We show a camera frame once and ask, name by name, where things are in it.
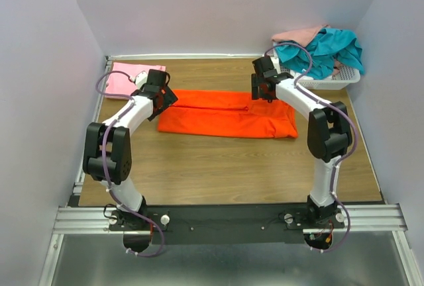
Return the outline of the orange t shirt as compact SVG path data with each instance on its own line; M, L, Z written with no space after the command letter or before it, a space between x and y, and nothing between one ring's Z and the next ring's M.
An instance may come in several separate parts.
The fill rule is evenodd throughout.
M158 131L231 138L297 138L294 109L283 101L253 100L248 92L177 90Z

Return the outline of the dusty pink t shirt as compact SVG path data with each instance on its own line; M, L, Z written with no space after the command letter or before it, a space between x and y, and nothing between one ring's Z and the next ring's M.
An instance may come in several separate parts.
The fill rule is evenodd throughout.
M320 24L311 28L301 28L289 30L275 34L271 37L271 41L275 43L293 41L300 46L306 47L323 28L329 27L327 24Z

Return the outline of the aluminium frame rail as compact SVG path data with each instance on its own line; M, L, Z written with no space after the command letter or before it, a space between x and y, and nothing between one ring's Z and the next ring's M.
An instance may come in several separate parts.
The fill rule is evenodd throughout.
M132 136L135 187L150 205L306 203L314 159L307 119L297 138L229 138L157 132ZM58 210L41 285L420 285L399 205L385 204L364 144L343 162L345 227L312 243L126 244L112 231L113 202L83 177L80 206Z

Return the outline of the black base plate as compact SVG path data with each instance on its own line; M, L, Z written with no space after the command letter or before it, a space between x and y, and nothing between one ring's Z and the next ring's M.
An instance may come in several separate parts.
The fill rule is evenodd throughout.
M144 218L115 209L107 218L112 231L125 232L126 244L159 245L312 243L329 247L334 230L345 227L336 204L150 205Z

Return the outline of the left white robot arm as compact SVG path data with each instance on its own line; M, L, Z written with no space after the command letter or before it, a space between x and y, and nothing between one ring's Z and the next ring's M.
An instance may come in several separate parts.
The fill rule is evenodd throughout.
M110 75L122 75L134 83L136 89L130 94L100 90L99 84ZM162 70L149 70L135 77L113 70L104 74L96 84L96 90L102 96L125 99L127 103L109 119L87 126L82 169L105 186L117 208L125 213L124 222L133 230L146 224L147 214L146 200L130 176L133 163L131 136L144 121L152 121L178 100L169 83L170 74Z

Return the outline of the folded pink t shirt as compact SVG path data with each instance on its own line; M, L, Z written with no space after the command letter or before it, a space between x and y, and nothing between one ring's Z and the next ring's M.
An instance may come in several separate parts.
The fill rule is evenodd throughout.
M113 71L125 72L132 79L134 79L138 74L147 74L149 70L160 70L165 71L165 66L160 65L144 65L144 64L126 64L115 62L112 67ZM117 97L115 94L119 95L130 95L133 91L137 89L137 86L134 82L130 81L127 76L119 73L112 73L107 80L107 86L105 88L107 98L110 99L124 99L124 97Z

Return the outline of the teal t shirt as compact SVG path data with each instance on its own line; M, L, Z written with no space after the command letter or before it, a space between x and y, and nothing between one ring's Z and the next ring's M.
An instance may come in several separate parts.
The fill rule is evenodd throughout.
M321 80L336 74L339 66L348 66L365 74L362 47L357 35L347 29L326 27L306 46L293 41L275 43L275 53L283 67Z

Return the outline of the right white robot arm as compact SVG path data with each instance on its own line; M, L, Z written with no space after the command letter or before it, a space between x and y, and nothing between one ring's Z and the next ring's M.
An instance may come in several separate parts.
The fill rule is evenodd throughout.
M252 98L287 103L307 119L307 147L315 158L312 190L305 221L318 228L338 213L337 182L342 158L352 144L352 126L346 105L332 103L300 86L289 73L279 73L271 57L252 62Z

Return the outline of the white plastic basket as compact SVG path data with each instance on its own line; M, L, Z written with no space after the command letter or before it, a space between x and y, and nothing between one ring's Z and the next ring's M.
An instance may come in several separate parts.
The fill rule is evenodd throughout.
M271 56L277 57L277 54L273 52ZM299 73L283 67L281 61L281 72L288 72L294 78L300 76ZM339 69L336 71L336 74L330 75L329 77L321 80L313 79L312 77L305 76L302 77L298 84L302 85L307 89L318 89L318 90L341 90L347 87L350 84L357 83L360 81L361 75L357 69L348 66L339 66Z

